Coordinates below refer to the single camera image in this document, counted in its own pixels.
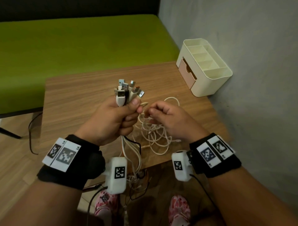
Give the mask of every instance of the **wrist strap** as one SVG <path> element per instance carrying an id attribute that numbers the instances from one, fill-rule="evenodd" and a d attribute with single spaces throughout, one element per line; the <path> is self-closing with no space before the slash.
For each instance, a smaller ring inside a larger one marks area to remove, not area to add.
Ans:
<path id="1" fill-rule="evenodd" d="M 187 155 L 195 172 L 208 178 L 241 167 L 235 151 L 215 133 L 191 143 L 190 149 Z"/>
<path id="2" fill-rule="evenodd" d="M 67 136 L 69 140 L 81 146 L 66 172 L 44 165 L 37 177 L 44 182 L 52 182 L 82 190 L 88 179 L 95 179 L 105 170 L 105 159 L 99 146 L 75 135 Z"/>

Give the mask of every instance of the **hand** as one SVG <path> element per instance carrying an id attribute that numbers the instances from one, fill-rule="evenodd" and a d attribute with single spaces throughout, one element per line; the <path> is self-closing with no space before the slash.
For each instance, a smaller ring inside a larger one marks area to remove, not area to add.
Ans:
<path id="1" fill-rule="evenodd" d="M 183 108 L 165 101 L 157 101 L 146 109 L 145 118 L 149 116 L 152 118 L 149 123 L 163 124 L 171 136 L 188 143 L 195 142 L 210 134 Z"/>
<path id="2" fill-rule="evenodd" d="M 116 97 L 108 97 L 91 118 L 74 134 L 98 146 L 116 140 L 120 135 L 127 136 L 142 113 L 141 100 L 135 98 L 129 104 L 118 107 Z"/>

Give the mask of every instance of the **pink drawer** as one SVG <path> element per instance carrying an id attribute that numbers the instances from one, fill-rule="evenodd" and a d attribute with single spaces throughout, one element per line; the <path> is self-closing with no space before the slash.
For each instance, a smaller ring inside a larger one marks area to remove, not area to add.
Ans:
<path id="1" fill-rule="evenodd" d="M 188 88 L 191 89 L 191 87 L 193 86 L 193 84 L 195 83 L 197 78 L 191 71 L 190 67 L 188 66 L 188 64 L 186 63 L 184 58 L 181 59 L 178 69 L 179 69 L 182 77 L 184 78 L 184 81 L 186 82 Z"/>

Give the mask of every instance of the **green seat cushion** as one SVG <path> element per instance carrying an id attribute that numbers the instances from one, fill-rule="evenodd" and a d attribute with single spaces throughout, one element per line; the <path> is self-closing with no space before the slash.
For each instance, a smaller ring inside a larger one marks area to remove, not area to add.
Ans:
<path id="1" fill-rule="evenodd" d="M 48 77 L 176 61 L 155 15 L 0 23 L 0 114 L 43 106 Z"/>

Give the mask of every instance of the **wooden table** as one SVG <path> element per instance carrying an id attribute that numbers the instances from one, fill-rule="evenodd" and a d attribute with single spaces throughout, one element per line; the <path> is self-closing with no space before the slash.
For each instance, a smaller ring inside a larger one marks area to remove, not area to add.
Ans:
<path id="1" fill-rule="evenodd" d="M 145 91 L 143 102 L 152 103 L 167 97 L 176 97 L 180 106 L 208 131 L 219 134 L 225 140 L 229 139 L 224 124 L 218 120 L 208 98 L 195 97 L 175 62 L 168 62 L 47 79 L 40 140 L 41 159 L 58 137 L 73 134 L 108 96 L 114 95 L 118 79 L 134 80 Z M 140 135 L 139 129 L 135 128 L 133 135 L 142 145 L 148 144 Z M 164 155 L 156 155 L 150 148 L 145 148 L 142 150 L 142 168 L 169 161 L 173 152 L 186 148 L 188 149 L 186 144 L 172 143 Z M 108 162 L 111 157 L 121 153 L 120 139 L 100 149 Z M 154 149 L 157 152 L 164 151 L 164 148 L 158 146 Z M 128 156 L 137 165 L 137 158 L 132 151 L 128 151 Z"/>

